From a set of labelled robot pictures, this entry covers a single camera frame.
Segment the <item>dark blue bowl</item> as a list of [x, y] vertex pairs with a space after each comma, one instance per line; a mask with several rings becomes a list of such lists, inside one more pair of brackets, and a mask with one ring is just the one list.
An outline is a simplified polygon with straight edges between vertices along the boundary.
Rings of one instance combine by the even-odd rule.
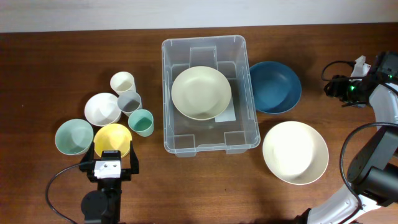
[[290, 67], [283, 63], [266, 61], [253, 65], [249, 71], [257, 111], [282, 114], [298, 104], [302, 85]]

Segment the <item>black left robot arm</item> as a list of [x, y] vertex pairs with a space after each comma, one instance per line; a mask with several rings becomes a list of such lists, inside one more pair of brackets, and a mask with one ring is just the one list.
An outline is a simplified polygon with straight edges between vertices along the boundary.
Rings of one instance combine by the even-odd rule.
[[86, 173], [88, 180], [97, 184], [97, 189], [88, 192], [81, 201], [84, 222], [119, 223], [122, 183], [139, 173], [139, 160], [132, 141], [129, 141], [129, 168], [122, 167], [120, 151], [103, 151], [101, 158], [95, 159], [94, 148], [95, 144], [91, 143], [79, 165], [79, 170]]

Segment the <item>cream shallow bowl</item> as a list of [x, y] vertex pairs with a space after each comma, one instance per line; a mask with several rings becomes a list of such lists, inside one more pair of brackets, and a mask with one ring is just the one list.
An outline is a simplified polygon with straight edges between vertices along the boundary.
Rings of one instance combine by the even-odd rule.
[[181, 72], [173, 82], [172, 102], [184, 116], [197, 121], [213, 119], [228, 106], [232, 97], [228, 79], [218, 70], [191, 67]]

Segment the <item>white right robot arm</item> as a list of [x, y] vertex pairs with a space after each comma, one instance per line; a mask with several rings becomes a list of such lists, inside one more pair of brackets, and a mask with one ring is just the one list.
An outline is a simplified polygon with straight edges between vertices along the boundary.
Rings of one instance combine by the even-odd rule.
[[345, 107], [370, 106], [376, 120], [348, 134], [340, 159], [356, 133], [370, 127], [377, 131], [348, 169], [339, 162], [342, 188], [319, 207], [296, 216], [294, 223], [355, 223], [361, 215], [397, 202], [397, 166], [390, 163], [397, 155], [397, 53], [381, 52], [373, 65], [361, 56], [349, 66], [353, 69], [351, 76], [335, 75], [323, 90]]

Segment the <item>mint green small bowl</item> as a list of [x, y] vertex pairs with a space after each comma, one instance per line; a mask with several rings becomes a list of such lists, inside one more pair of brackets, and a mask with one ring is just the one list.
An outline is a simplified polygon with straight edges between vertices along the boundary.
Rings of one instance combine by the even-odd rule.
[[76, 156], [89, 150], [93, 138], [94, 131], [89, 122], [71, 119], [58, 128], [55, 133], [55, 145], [62, 154]]

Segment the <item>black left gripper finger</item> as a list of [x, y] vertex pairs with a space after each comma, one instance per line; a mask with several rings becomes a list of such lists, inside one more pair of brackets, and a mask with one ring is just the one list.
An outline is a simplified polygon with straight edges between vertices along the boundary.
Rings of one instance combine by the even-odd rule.
[[81, 172], [90, 172], [93, 168], [94, 162], [94, 148], [95, 144], [92, 142], [86, 154], [83, 156], [80, 161], [79, 170]]
[[134, 151], [134, 146], [132, 141], [130, 141], [130, 173], [131, 174], [139, 174], [139, 160], [136, 156], [136, 153]]

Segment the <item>large cream bowl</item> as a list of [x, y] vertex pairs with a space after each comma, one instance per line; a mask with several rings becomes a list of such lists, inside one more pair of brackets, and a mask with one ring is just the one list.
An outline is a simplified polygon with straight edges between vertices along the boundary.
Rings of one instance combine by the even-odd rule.
[[313, 127], [285, 121], [265, 135], [262, 153], [268, 169], [280, 180], [293, 185], [317, 181], [329, 162], [328, 146]]

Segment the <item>yellow small bowl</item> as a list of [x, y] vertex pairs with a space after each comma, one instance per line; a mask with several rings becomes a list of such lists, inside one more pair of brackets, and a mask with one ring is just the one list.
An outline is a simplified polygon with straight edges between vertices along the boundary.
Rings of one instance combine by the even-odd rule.
[[95, 153], [101, 157], [103, 151], [120, 151], [121, 157], [128, 155], [132, 134], [121, 124], [103, 126], [94, 136]]

